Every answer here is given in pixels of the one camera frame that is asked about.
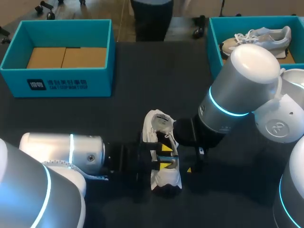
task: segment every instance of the dark pants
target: dark pants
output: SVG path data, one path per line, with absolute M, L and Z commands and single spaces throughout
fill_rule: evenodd
M 149 5 L 131 0 L 135 17 L 136 41 L 164 41 L 173 14 L 173 0 Z

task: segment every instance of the chair wheel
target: chair wheel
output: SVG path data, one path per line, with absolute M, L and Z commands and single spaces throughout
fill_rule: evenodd
M 43 7 L 42 6 L 36 6 L 35 10 L 37 11 L 38 14 L 43 12 Z
M 0 43 L 1 44 L 10 44 L 10 39 L 8 37 L 5 37 L 0 41 Z
M 47 14 L 47 20 L 55 20 L 55 13 L 49 12 Z
M 199 27 L 198 29 L 194 30 L 193 34 L 192 34 L 192 38 L 193 39 L 199 39 L 201 37 L 204 36 L 204 27 Z

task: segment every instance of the sneaker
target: sneaker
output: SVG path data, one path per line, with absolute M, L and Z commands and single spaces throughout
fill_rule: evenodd
M 171 148 L 168 156 L 158 156 L 156 150 L 151 150 L 152 162 L 159 162 L 158 170 L 151 170 L 151 190 L 181 189 L 180 165 L 177 147 L 173 136 L 174 120 L 160 110 L 151 110 L 144 119 L 142 141 L 145 143 L 163 143 Z
M 230 56 L 232 51 L 242 44 L 259 45 L 270 51 L 276 58 L 285 58 L 286 49 L 291 41 L 291 29 L 285 26 L 282 29 L 260 28 L 250 30 L 246 35 L 235 34 L 234 38 L 229 38 L 220 44 L 220 49 L 224 55 Z

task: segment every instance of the open teal box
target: open teal box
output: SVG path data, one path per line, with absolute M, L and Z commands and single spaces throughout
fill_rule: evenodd
M 27 69 L 35 47 L 106 47 L 105 66 Z M 114 58 L 111 20 L 22 21 L 0 65 L 0 72 L 14 97 L 111 96 Z M 69 86 L 60 84 L 68 80 Z
M 267 16 L 267 17 L 221 17 L 210 18 L 207 33 L 207 52 L 212 77 L 215 79 L 223 67 L 219 44 L 236 33 L 246 34 L 251 29 L 266 27 L 268 29 L 291 28 L 292 41 L 289 51 L 295 64 L 281 64 L 281 68 L 304 69 L 304 27 L 297 16 Z

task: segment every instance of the shoelace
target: shoelace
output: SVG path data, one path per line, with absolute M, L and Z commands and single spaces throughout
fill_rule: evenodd
M 249 30 L 249 32 L 245 36 L 243 34 L 241 34 L 241 33 L 235 34 L 234 37 L 237 40 L 237 44 L 247 43 L 248 41 L 256 41 L 256 40 L 258 40 L 257 36 L 250 36 L 250 33 L 252 31 L 254 31 L 254 30 L 253 29 Z
M 171 142 L 171 145 L 172 145 L 172 149 L 173 149 L 173 153 L 172 153 L 172 155 L 173 156 L 178 156 L 179 154 L 178 154 L 178 152 L 177 152 L 177 149 L 176 149 L 176 144 L 175 144 L 175 140 L 173 139 L 173 137 L 172 137 L 172 135 L 171 135 L 171 133 L 167 133 L 166 135 L 165 135 L 165 138 L 169 138 L 169 140 L 170 140 L 170 142 Z
M 49 161 L 44 161 L 42 162 L 42 164 L 44 164 L 45 166 L 56 166 L 56 167 L 64 167 L 64 168 L 71 168 L 77 172 L 79 172 L 81 175 L 83 175 L 84 178 L 90 179 L 90 180 L 101 180 L 101 181 L 108 181 L 108 177 L 107 176 L 92 176 L 92 175 L 88 175 L 85 172 L 83 172 L 80 168 L 78 168 L 77 166 L 63 161 L 63 160 L 49 160 Z

